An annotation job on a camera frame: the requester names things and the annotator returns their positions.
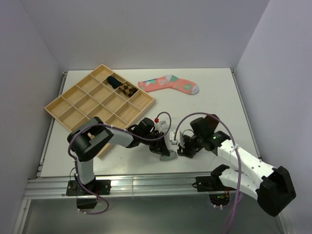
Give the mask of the grey sock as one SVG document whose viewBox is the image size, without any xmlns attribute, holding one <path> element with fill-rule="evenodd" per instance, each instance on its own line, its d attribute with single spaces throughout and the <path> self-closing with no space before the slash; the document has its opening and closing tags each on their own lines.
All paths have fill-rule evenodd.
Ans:
<svg viewBox="0 0 312 234">
<path fill-rule="evenodd" d="M 172 160 L 175 160 L 177 159 L 178 155 L 175 151 L 170 151 L 169 152 L 169 155 L 161 155 L 159 157 L 159 160 L 162 161 L 162 162 L 165 162 L 165 161 L 172 161 Z"/>
</svg>

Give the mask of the brown striped sock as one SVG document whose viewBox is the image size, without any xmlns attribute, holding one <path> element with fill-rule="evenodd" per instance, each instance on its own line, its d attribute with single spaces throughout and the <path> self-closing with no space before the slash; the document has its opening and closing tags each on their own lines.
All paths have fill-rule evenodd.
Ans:
<svg viewBox="0 0 312 234">
<path fill-rule="evenodd" d="M 207 122 L 209 129 L 214 133 L 219 124 L 219 117 L 215 114 L 211 114 L 206 115 L 204 119 Z"/>
</svg>

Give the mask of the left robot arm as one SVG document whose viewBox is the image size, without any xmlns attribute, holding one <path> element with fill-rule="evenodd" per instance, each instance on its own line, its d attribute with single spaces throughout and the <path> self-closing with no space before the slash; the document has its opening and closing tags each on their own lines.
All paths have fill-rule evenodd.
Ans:
<svg viewBox="0 0 312 234">
<path fill-rule="evenodd" d="M 93 159 L 107 144 L 134 148 L 140 144 L 149 146 L 152 153 L 170 156 L 166 146 L 165 134 L 156 129 L 155 123 L 145 117 L 126 129 L 105 124 L 99 117 L 94 117 L 74 130 L 67 137 L 68 153 L 75 161 L 78 190 L 84 195 L 94 191 L 96 177 Z"/>
</svg>

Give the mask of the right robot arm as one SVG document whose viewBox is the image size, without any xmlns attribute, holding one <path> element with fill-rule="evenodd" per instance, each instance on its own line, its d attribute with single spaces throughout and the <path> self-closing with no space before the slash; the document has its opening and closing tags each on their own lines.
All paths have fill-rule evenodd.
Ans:
<svg viewBox="0 0 312 234">
<path fill-rule="evenodd" d="M 216 115 L 207 115 L 190 123 L 192 136 L 179 130 L 170 133 L 170 141 L 178 145 L 179 156 L 193 158 L 205 149 L 230 163 L 219 165 L 209 176 L 197 177 L 193 186 L 198 192 L 238 189 L 257 200 L 267 214 L 277 216 L 296 198 L 289 171 L 254 157 L 234 143 L 229 133 L 216 131 L 219 123 Z"/>
</svg>

